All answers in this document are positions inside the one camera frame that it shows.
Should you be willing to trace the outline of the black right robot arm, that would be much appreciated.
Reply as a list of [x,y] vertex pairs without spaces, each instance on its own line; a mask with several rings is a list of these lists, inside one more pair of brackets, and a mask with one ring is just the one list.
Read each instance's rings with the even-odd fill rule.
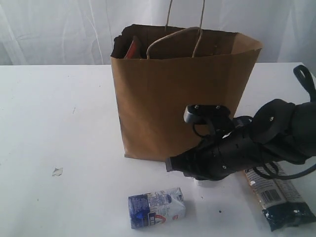
[[188,105],[184,121],[191,126],[207,125],[197,146],[165,161],[166,170],[180,171],[197,180],[219,181],[252,169],[265,179],[291,180],[315,171],[312,166],[293,175],[280,175],[276,165],[286,161],[302,165],[316,154],[316,87],[304,65],[293,73],[308,92],[310,101],[293,104],[274,99],[255,116],[230,118],[221,105]]

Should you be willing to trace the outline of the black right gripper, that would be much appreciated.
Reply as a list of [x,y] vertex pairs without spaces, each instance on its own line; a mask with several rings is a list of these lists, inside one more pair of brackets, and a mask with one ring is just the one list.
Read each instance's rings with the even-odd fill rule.
[[248,133],[231,133],[215,144],[200,144],[165,161],[166,171],[180,171],[201,180],[219,181],[227,176],[260,166],[266,141]]

